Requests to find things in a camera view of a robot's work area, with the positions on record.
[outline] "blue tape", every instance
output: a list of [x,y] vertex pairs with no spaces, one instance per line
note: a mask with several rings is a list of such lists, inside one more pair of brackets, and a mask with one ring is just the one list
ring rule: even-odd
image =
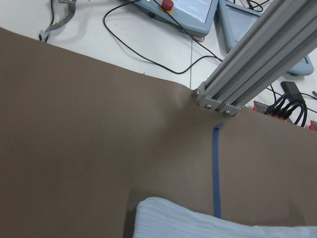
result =
[[220,181],[219,181],[219,131],[223,123],[215,126],[212,132],[212,188],[213,215],[221,218]]

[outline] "table surface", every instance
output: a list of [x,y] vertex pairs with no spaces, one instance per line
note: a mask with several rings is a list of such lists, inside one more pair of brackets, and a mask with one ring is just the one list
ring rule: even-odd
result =
[[[122,3],[122,0],[77,0],[75,16],[62,28],[52,31],[48,43],[138,73],[180,83],[191,89],[197,88],[219,65],[215,59],[203,59],[186,73],[177,75],[141,59],[119,43],[102,23],[104,14]],[[55,21],[58,21],[67,13],[66,5],[55,0],[54,11]],[[39,32],[45,30],[50,21],[50,0],[0,2],[0,27],[14,33],[38,39]],[[220,24],[215,24],[215,21],[202,44],[223,59],[226,56],[223,36]],[[137,52],[175,71],[183,71],[196,59],[208,54],[178,28],[150,19],[133,5],[111,13],[106,22],[113,32]],[[317,50],[309,56],[317,67]],[[302,93],[312,94],[312,91],[317,91],[317,71],[308,76],[284,74],[273,83],[276,92],[283,93],[280,82],[285,80],[296,82]],[[316,100],[306,96],[304,98],[308,107],[317,111]],[[264,90],[254,100],[271,105],[274,102],[273,93]],[[252,107],[253,100],[246,106]],[[291,117],[293,121],[297,117],[295,112]],[[317,121],[317,114],[308,111],[306,126],[310,120]]]

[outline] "blue-gray control device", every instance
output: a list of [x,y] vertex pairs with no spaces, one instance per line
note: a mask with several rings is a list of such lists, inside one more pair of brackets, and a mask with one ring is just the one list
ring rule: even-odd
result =
[[[228,52],[236,46],[261,16],[257,11],[226,0],[219,0],[218,13],[223,25]],[[296,75],[309,75],[313,71],[314,67],[308,56],[288,70],[290,74]]]
[[[218,0],[172,1],[174,6],[168,13],[172,15],[189,34],[196,37],[204,37],[209,33]],[[162,5],[163,0],[157,0],[157,2]],[[135,4],[143,12],[148,14],[149,17],[178,26],[176,22],[153,0],[140,0],[135,2]]]

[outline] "bolt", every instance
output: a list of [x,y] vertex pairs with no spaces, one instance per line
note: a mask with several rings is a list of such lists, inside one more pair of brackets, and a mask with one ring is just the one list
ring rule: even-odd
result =
[[225,114],[225,115],[230,115],[230,111],[229,111],[229,110],[226,110],[226,111],[223,112],[223,114]]
[[195,90],[194,90],[194,95],[195,95],[195,97],[198,97],[199,94],[200,94],[199,90],[195,89]]

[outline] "striped white fabric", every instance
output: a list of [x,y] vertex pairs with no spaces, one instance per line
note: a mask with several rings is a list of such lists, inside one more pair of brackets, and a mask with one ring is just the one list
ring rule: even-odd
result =
[[249,227],[150,197],[137,207],[133,238],[317,238],[317,227]]

